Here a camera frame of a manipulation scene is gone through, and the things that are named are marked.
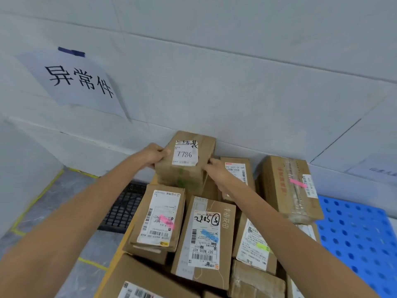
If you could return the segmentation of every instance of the tiled floor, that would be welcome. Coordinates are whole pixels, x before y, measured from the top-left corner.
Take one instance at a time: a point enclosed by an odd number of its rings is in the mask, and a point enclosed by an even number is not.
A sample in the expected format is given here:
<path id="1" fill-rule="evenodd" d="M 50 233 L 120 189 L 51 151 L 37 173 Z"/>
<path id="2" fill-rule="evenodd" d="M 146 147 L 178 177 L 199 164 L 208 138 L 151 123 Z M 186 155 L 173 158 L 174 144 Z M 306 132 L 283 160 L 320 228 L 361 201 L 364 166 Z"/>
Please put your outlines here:
<path id="1" fill-rule="evenodd" d="M 0 257 L 18 242 L 23 233 L 29 232 L 53 210 L 94 181 L 92 177 L 65 168 L 65 172 L 29 209 L 17 230 L 7 232 L 0 239 Z M 118 233 L 96 231 L 56 297 L 93 297 L 122 237 Z"/>

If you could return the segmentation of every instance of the person's left hand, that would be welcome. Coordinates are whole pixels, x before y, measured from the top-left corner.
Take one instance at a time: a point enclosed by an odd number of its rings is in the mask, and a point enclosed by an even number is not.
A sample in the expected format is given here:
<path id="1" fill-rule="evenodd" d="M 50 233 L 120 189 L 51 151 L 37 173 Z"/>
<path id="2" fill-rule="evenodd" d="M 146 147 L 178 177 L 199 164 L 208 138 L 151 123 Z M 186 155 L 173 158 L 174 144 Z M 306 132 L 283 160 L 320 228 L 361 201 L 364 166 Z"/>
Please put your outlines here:
<path id="1" fill-rule="evenodd" d="M 142 168 L 150 167 L 154 169 L 154 164 L 168 156 L 171 153 L 169 149 L 165 149 L 156 143 L 151 143 L 136 155 L 144 162 Z"/>

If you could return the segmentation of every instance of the black plastic crate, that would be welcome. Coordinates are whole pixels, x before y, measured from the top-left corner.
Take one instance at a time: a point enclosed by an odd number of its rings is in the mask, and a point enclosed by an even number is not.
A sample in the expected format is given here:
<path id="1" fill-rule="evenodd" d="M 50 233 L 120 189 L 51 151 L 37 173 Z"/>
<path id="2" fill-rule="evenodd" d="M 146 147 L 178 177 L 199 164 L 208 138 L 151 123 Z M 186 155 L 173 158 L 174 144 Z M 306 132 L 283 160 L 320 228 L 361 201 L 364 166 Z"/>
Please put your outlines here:
<path id="1" fill-rule="evenodd" d="M 98 230 L 125 233 L 145 193 L 144 183 L 132 181 L 114 202 Z"/>

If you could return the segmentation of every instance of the stack of boxes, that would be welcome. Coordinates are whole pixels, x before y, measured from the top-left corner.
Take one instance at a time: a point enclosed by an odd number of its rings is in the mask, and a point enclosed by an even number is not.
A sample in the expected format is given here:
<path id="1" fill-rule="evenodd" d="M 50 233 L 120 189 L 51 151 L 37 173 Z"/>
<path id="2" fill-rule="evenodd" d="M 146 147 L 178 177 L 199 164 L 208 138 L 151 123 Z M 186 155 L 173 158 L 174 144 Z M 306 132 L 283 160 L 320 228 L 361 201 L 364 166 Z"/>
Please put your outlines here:
<path id="1" fill-rule="evenodd" d="M 171 154 L 155 165 L 159 184 L 147 186 L 126 254 L 100 297 L 282 298 L 285 281 L 288 298 L 299 297 L 289 276 L 276 277 L 277 259 L 255 226 L 202 170 L 215 144 L 215 138 L 184 131 L 172 138 Z M 220 159 L 318 239 L 315 225 L 308 224 L 323 216 L 305 161 L 270 156 L 254 181 L 248 159 Z"/>

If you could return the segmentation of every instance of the person's left arm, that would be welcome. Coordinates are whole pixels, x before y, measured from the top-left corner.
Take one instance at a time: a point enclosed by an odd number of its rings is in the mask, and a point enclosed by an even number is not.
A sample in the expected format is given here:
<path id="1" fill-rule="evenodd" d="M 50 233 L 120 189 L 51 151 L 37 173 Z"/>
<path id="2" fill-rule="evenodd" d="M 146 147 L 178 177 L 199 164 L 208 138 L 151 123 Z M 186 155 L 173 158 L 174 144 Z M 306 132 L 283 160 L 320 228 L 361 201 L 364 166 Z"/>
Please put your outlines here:
<path id="1" fill-rule="evenodd" d="M 139 170 L 153 166 L 168 153 L 169 150 L 151 143 L 76 194 L 26 234 L 0 260 L 2 296 L 54 297 L 122 190 Z"/>

